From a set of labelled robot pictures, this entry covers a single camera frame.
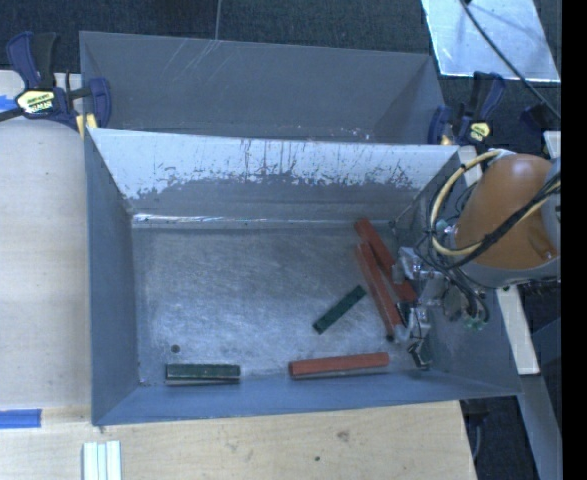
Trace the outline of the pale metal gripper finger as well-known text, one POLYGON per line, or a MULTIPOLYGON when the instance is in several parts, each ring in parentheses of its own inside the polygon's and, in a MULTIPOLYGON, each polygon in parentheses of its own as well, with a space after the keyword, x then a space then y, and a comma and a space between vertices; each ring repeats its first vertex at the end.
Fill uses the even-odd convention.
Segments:
POLYGON ((409 344, 424 340, 430 332, 430 320, 425 311, 410 308, 405 322, 394 326, 394 342, 409 344))
POLYGON ((400 247, 396 262, 396 281, 419 281, 424 274, 424 262, 412 247, 400 247))

